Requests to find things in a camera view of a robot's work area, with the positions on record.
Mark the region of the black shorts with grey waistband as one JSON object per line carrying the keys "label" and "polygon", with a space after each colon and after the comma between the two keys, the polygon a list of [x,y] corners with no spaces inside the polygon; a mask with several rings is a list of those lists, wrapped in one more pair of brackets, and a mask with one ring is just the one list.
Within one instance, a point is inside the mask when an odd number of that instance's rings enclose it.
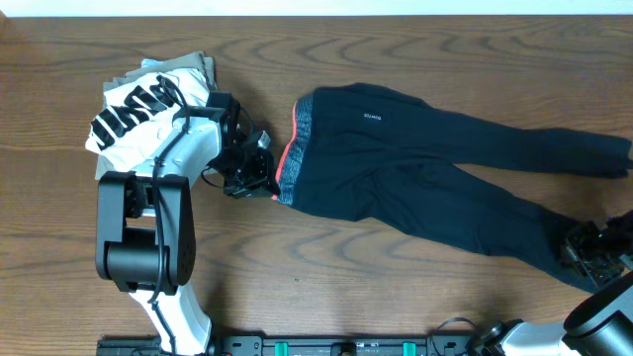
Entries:
{"label": "black shorts with grey waistband", "polygon": [[319,87],[294,106],[277,201],[313,216],[372,218],[469,252],[513,257],[591,293],[595,284],[560,257],[576,221],[465,166],[618,179],[631,170],[631,147],[613,135],[507,127],[383,86]]}

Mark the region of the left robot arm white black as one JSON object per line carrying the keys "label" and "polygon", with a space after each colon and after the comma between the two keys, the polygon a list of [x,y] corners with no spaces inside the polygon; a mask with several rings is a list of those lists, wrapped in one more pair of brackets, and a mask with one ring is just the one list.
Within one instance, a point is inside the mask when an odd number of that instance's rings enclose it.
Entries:
{"label": "left robot arm white black", "polygon": [[128,294],[158,334],[141,339],[100,340],[99,355],[220,355],[221,342],[203,311],[191,276],[195,236],[191,190],[218,173],[221,190],[234,198],[278,194],[270,138],[227,92],[203,106],[172,95],[172,131],[148,160],[128,172],[99,180],[95,264],[98,275]]}

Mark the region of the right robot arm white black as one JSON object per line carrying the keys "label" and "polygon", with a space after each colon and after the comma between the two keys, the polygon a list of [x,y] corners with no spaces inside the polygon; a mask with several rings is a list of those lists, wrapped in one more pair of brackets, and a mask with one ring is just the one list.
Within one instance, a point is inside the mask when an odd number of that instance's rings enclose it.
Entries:
{"label": "right robot arm white black", "polygon": [[574,228],[562,257],[597,292],[563,322],[501,322],[472,341],[469,355],[632,356],[632,214],[604,229],[593,222]]}

